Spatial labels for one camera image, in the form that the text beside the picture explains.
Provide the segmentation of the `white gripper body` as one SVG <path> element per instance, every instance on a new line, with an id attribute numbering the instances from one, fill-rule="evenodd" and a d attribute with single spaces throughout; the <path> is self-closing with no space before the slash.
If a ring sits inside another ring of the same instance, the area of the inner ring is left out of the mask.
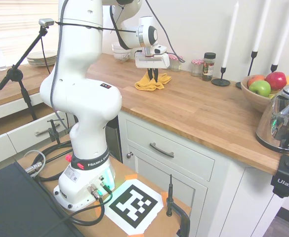
<path id="1" fill-rule="evenodd" d="M 170 61 L 167 53 L 146 57 L 143 53 L 137 52 L 135 64 L 138 68 L 167 69 L 170 66 Z"/>

